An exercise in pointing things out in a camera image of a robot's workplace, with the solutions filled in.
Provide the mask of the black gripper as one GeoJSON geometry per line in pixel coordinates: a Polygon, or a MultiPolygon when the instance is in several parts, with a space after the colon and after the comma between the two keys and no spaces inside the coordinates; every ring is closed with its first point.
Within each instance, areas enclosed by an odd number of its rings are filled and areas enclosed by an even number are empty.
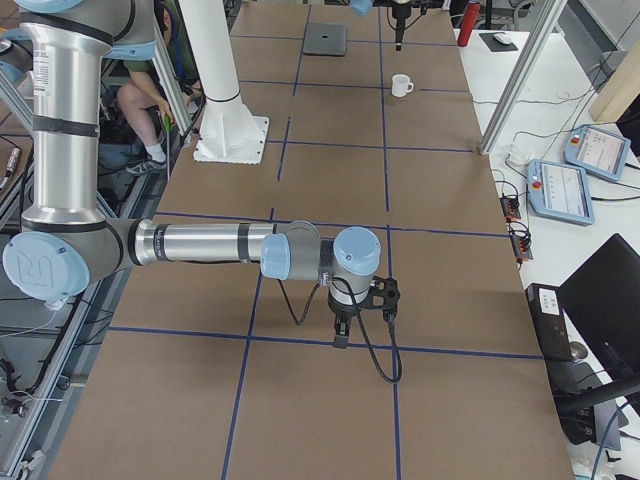
{"type": "Polygon", "coordinates": [[[407,20],[411,16],[411,5],[409,1],[393,1],[391,6],[391,17],[395,20],[395,49],[402,50],[404,33],[407,20]]]}
{"type": "Polygon", "coordinates": [[[351,321],[357,315],[356,308],[352,305],[345,305],[332,296],[328,297],[328,305],[334,313],[334,348],[346,348],[349,343],[351,321]]]}

